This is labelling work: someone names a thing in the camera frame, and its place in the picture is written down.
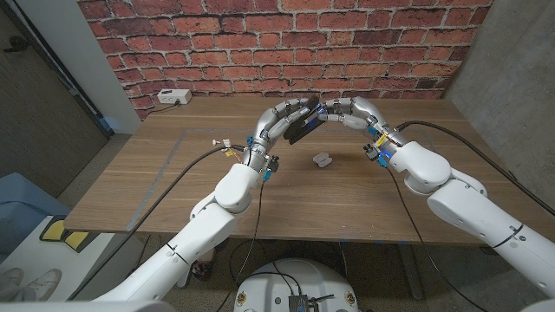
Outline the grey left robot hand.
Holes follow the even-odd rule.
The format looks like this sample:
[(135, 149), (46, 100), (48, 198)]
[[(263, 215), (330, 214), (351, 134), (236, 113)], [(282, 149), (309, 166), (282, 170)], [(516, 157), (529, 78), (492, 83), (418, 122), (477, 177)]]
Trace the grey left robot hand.
[(309, 111), (306, 98), (286, 100), (264, 111), (254, 128), (252, 144), (244, 153), (243, 164), (260, 172), (277, 140)]

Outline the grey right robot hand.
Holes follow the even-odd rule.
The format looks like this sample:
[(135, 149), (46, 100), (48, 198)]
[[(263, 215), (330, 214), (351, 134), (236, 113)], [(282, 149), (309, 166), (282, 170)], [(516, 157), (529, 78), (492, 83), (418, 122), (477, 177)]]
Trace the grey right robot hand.
[(386, 162), (408, 144), (398, 130), (390, 126), (379, 109), (360, 96), (337, 98), (317, 105), (317, 118), (322, 121), (339, 122), (359, 133), (370, 142), (363, 148), (371, 160)]

